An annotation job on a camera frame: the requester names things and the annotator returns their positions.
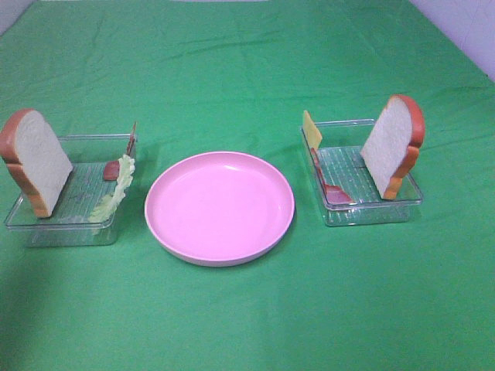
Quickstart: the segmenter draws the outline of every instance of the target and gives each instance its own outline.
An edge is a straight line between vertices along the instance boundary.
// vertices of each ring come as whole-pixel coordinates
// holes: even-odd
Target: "bread slice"
[[[7,120],[0,132],[0,155],[35,215],[51,216],[73,166],[41,113],[23,109]]]
[[[416,163],[424,137],[421,108],[410,97],[392,95],[361,149],[382,199],[397,197],[402,179]]]

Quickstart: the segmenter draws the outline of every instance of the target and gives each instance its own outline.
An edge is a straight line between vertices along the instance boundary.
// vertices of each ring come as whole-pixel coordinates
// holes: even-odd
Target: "transparent container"
[[[372,119],[316,123],[323,136],[316,158],[301,128],[313,188],[327,226],[405,222],[414,216],[414,206],[423,200],[411,174],[404,177],[396,199],[380,197],[360,155],[373,126]],[[339,186],[353,202],[331,203],[326,196],[325,184]]]
[[[87,219],[101,198],[114,191],[117,182],[103,180],[103,169],[107,162],[119,159],[126,152],[130,136],[76,134],[59,137],[73,164],[73,171],[52,216],[37,218],[29,200],[21,193],[5,218],[7,229],[16,233],[27,247],[108,245],[115,242],[115,213],[101,223],[90,223]],[[135,147],[136,144],[131,153],[133,158]]]

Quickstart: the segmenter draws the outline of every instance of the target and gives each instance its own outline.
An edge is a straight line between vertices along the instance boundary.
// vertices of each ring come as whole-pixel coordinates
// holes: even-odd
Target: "plastic container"
[[[126,152],[129,139],[129,134],[59,137],[73,164],[73,171],[52,216],[36,218],[29,200],[21,193],[5,218],[7,229],[16,233],[27,247],[108,245],[115,242],[115,213],[101,223],[90,223],[87,218],[101,197],[114,191],[116,181],[104,181],[103,169],[107,162],[117,160]]]
[[[421,190],[411,174],[404,177],[395,200],[380,197],[360,155],[361,147],[373,126],[372,119],[316,123],[323,136],[316,159],[301,128],[313,188],[327,226],[405,222],[411,219],[414,206],[423,200]],[[329,202],[324,183],[339,186],[353,202]]]

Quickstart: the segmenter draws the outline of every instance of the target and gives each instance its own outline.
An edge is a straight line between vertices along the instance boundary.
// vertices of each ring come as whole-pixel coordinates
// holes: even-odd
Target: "green fabric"
[[[425,113],[420,216],[324,226],[302,111],[376,117],[394,93]],[[0,121],[34,107],[57,134],[139,122],[115,244],[0,228],[0,369],[495,368],[495,86],[409,2],[36,2],[0,38],[0,98]],[[214,150],[264,158],[295,195],[281,243],[238,267],[177,259],[143,216],[159,174]]]

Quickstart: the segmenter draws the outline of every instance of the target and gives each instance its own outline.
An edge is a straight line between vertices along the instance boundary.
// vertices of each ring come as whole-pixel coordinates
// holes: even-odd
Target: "green tablecloth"
[[[408,223],[323,225],[299,133],[412,96],[427,136]],[[0,121],[128,132],[118,241],[26,249],[0,229],[0,369],[493,369],[495,86],[406,1],[37,2],[0,38]],[[290,182],[270,253],[198,267],[143,216],[156,177],[245,151]],[[6,215],[18,194],[0,166]]]

